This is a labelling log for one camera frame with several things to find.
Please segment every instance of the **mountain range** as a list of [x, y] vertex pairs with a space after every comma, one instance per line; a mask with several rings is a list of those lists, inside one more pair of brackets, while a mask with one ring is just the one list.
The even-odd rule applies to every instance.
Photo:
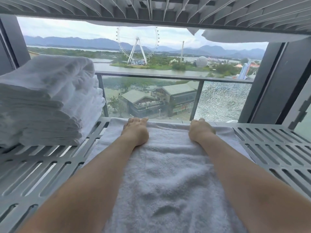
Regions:
[[[71, 47], [83, 49], [99, 49], [99, 50], [119, 50], [118, 42], [110, 39], [81, 39], [81, 38], [59, 38], [59, 37], [30, 37], [24, 36], [26, 45], [28, 46], [54, 46], [54, 47]], [[124, 50], [132, 50], [133, 46], [129, 43], [121, 43]], [[180, 54], [181, 50], [176, 50], [168, 46], [159, 46], [157, 49], [143, 46], [144, 51], [152, 50], [157, 52], [169, 52]], [[184, 54], [192, 56], [213, 56], [213, 57], [229, 57], [233, 59], [252, 58], [261, 60], [265, 50], [255, 48], [251, 50], [225, 50], [221, 46], [201, 46], [199, 48], [184, 48]]]

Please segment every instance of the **white dome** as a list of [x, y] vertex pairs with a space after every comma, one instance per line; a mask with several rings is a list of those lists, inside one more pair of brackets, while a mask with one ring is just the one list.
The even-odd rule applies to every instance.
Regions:
[[196, 66], [197, 67], [205, 67], [207, 66], [207, 58], [204, 56], [200, 56], [196, 59]]

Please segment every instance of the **sky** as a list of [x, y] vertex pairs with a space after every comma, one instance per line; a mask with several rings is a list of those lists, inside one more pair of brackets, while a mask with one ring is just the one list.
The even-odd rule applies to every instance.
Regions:
[[[117, 40], [118, 26], [103, 26], [77, 20], [44, 19], [18, 17], [18, 22], [24, 36], [32, 37], [79, 37], [82, 39], [107, 38]], [[202, 37], [204, 30], [199, 30], [194, 36], [186, 28], [157, 27], [159, 34], [159, 46], [169, 46], [181, 49], [184, 47], [199, 48], [204, 45], [221, 46], [226, 50], [250, 50], [254, 48], [266, 49], [268, 43], [216, 43]], [[143, 46], [154, 47], [156, 45], [156, 32], [153, 26], [120, 27], [120, 41], [134, 44], [139, 37]]]

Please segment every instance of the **folded towel stack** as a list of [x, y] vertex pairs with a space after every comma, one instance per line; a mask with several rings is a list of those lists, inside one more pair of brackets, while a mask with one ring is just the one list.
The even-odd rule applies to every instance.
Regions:
[[0, 77], [0, 146], [79, 145], [105, 104], [93, 62], [41, 55]]

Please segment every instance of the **ferris wheel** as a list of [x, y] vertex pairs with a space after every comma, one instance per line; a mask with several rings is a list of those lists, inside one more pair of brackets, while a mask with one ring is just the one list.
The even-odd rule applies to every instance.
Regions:
[[[117, 27], [117, 41], [121, 51], [128, 57], [127, 63], [134, 61], [143, 61], [144, 64], [147, 64], [147, 59], [154, 54], [154, 51], [159, 46], [159, 32], [158, 27], [146, 26], [139, 27], [138, 29], [130, 29], [133, 27]], [[133, 45], [131, 52], [126, 51], [125, 47], [122, 45], [124, 43], [129, 43]], [[148, 45], [147, 54], [143, 49], [143, 46]], [[142, 56], [134, 57], [134, 53], [139, 53]]]

